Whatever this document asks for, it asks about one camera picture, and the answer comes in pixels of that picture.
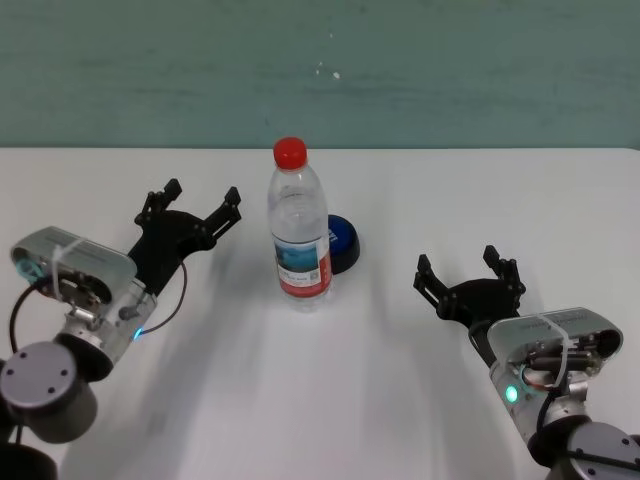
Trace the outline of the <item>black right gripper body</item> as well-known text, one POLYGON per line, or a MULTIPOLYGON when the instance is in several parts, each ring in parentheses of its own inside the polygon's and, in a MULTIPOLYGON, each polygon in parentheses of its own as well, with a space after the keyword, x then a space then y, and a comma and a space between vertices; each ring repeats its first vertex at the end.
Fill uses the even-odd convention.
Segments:
POLYGON ((467 328, 469 341, 483 361, 495 361, 489 345, 489 328, 499 320, 518 317, 521 283, 500 279, 469 280, 445 291, 437 316, 467 328))

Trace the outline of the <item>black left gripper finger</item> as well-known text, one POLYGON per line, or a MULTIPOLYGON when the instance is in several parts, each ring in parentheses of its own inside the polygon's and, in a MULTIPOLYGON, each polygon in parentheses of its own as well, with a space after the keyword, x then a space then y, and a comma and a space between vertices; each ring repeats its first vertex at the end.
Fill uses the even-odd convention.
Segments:
POLYGON ((134 218, 134 223, 143 227, 156 215, 164 212, 181 193, 182 187, 176 178, 170 179, 162 190, 149 192, 142 210, 134 218))
POLYGON ((223 203, 203 220, 203 229, 211 241, 217 241, 242 218, 239 205, 241 196, 235 186, 229 188, 223 203))

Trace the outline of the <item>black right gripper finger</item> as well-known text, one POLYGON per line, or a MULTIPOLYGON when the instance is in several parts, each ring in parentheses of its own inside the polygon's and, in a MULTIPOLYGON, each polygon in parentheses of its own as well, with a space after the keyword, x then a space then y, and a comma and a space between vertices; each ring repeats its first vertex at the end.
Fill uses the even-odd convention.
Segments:
POLYGON ((450 306, 449 289, 437 278, 426 254, 418 257, 413 287, 431 304, 437 314, 446 314, 450 306))
POLYGON ((519 301, 526 292, 526 287, 521 281, 517 261, 502 258, 493 245, 485 247, 483 260, 497 278, 506 285, 506 289, 514 299, 519 301))

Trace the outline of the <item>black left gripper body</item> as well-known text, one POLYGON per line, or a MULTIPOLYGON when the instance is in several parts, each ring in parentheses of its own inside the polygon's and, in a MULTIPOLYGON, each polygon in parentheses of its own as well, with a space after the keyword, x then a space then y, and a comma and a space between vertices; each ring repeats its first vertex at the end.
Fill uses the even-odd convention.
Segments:
POLYGON ((142 234, 127 256, 136 265, 135 278, 156 297, 188 256, 217 243, 204 221, 186 212, 140 213, 134 222, 142 234))

